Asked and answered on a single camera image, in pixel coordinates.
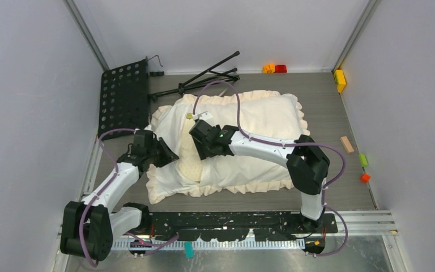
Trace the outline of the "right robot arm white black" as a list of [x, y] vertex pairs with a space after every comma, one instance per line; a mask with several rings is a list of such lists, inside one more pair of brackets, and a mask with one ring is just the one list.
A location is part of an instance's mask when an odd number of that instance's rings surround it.
[[301, 193], [300, 227], [312, 233], [323, 226], [323, 186], [330, 160], [310, 136], [270, 138], [252, 135], [236, 126], [212, 126], [205, 120], [197, 120], [189, 134], [202, 160], [214, 156], [249, 156], [286, 168], [294, 188]]

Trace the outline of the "cream ruffled pillowcase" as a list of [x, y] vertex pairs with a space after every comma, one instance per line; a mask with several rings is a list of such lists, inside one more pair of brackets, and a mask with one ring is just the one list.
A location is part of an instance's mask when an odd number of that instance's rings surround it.
[[[201, 159], [190, 135], [192, 115], [210, 114], [211, 126], [231, 126], [227, 155]], [[148, 170], [148, 199], [184, 194], [207, 196], [222, 190], [263, 193], [293, 188], [286, 167], [293, 141], [309, 135], [302, 106], [293, 94], [255, 90], [238, 96], [185, 95], [173, 105], [161, 106], [151, 117], [155, 134], [178, 159]]]

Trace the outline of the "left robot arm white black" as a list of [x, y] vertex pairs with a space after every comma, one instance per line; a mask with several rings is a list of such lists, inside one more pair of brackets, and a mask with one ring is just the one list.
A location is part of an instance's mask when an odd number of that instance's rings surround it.
[[81, 201], [70, 201], [63, 212], [61, 252], [83, 257], [92, 267], [107, 258], [120, 236], [127, 232], [143, 235], [150, 230], [148, 206], [127, 203], [118, 212], [114, 208], [151, 166], [164, 167], [179, 158], [153, 131], [131, 132], [133, 142], [114, 161], [108, 177]]

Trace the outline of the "cream yellow pillow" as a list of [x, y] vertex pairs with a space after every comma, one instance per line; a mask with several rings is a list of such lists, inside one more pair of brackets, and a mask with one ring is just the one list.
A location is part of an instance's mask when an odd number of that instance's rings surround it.
[[194, 141], [189, 134], [190, 128], [183, 129], [181, 134], [181, 144], [179, 147], [177, 168], [182, 175], [194, 183], [200, 183], [203, 165]]

